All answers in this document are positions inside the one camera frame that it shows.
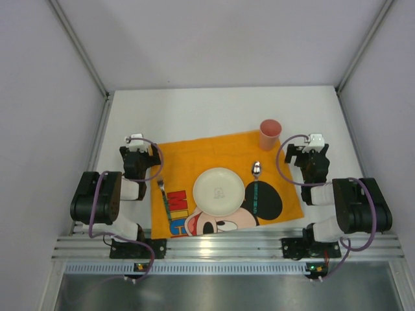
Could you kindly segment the fork with teal handle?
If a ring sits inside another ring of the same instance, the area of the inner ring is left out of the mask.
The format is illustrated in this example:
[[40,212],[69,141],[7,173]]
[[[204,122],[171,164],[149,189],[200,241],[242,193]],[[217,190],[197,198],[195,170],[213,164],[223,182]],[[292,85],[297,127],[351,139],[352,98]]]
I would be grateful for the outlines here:
[[169,202],[168,202],[167,193],[165,192],[165,183],[164,183],[164,180],[161,176],[158,177],[157,184],[158,184],[158,187],[160,188],[160,191],[161,191],[161,195],[162,195],[162,198],[163,198],[163,205],[164,205],[164,208],[165,208],[165,212],[166,212],[166,215],[167,215],[168,222],[170,224],[172,222],[171,211],[169,209]]

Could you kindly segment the pink plastic cup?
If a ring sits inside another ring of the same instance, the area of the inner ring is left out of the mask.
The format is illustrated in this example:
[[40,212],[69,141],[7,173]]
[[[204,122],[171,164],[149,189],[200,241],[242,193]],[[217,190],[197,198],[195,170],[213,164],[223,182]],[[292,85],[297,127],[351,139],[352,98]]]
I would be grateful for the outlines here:
[[259,147],[264,151],[273,149],[282,132],[281,124],[274,119],[264,120],[259,127]]

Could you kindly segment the spoon with teal handle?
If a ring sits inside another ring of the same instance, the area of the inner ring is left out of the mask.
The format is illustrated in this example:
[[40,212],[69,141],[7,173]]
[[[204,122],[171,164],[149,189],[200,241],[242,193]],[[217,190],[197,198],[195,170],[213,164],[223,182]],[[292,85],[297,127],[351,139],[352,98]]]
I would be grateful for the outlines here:
[[254,177],[254,198],[253,198],[253,214],[257,214],[258,205],[258,181],[262,173],[262,165],[259,161],[255,161],[252,165],[251,173]]

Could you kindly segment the orange cartoon print cloth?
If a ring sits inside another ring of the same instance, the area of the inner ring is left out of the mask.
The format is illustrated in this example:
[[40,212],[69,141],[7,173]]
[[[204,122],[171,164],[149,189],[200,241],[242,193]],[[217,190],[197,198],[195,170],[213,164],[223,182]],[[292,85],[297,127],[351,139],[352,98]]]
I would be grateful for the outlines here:
[[[150,173],[164,180],[172,222],[168,222],[160,188],[153,179],[150,182],[151,237],[202,234],[202,224],[210,222],[211,217],[196,206],[193,185],[201,173],[217,167],[230,169],[242,179],[245,197],[241,214],[248,226],[303,218],[300,199],[289,182],[292,174],[284,162],[285,154],[278,148],[260,149],[257,131],[161,144],[163,166],[151,168]],[[254,177],[251,173],[255,161],[262,165],[256,215],[253,214]]]

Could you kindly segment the cream round plate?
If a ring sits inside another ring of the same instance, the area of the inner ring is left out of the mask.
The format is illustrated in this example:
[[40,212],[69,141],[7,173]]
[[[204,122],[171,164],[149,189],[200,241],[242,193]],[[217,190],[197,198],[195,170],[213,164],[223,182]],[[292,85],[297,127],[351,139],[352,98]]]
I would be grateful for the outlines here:
[[243,203],[245,187],[232,170],[211,168],[201,173],[193,185],[196,206],[211,216],[228,216]]

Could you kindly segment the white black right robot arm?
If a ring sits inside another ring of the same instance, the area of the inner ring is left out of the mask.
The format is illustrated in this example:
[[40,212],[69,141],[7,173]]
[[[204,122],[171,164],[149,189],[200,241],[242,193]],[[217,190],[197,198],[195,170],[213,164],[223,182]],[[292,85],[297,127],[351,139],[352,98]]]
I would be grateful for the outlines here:
[[283,240],[285,258],[339,258],[338,240],[353,233],[389,231],[392,213],[373,178],[335,178],[327,180],[329,145],[309,148],[289,144],[285,162],[295,157],[294,166],[302,173],[301,198],[308,206],[335,208],[327,220],[311,223],[302,229],[301,238]]

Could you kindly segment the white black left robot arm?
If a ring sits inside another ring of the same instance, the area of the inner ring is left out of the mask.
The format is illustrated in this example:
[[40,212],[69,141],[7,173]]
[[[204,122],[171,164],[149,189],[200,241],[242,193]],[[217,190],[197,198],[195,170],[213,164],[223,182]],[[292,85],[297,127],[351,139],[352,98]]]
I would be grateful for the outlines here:
[[117,240],[144,242],[141,226],[123,216],[121,201],[137,202],[144,199],[147,170],[162,167],[163,156],[156,144],[149,147],[119,148],[123,160],[123,172],[84,172],[70,205],[72,220],[88,227],[91,237],[109,235]]

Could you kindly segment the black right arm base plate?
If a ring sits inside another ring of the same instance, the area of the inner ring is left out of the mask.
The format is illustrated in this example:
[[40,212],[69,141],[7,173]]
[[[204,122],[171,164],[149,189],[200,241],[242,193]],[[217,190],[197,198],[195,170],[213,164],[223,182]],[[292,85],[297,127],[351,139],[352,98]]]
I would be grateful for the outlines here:
[[338,242],[307,242],[303,238],[282,238],[284,259],[329,259],[341,258]]

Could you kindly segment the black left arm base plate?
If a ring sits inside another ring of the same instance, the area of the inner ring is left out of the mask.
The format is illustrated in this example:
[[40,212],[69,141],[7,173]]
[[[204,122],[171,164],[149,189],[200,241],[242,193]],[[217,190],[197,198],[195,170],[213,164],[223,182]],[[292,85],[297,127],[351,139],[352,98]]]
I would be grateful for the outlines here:
[[[154,251],[155,259],[163,259],[167,250],[166,239],[145,239],[145,243],[148,244]],[[150,259],[150,251],[144,247],[130,242],[118,242],[112,240],[112,246],[109,257],[111,259]]]

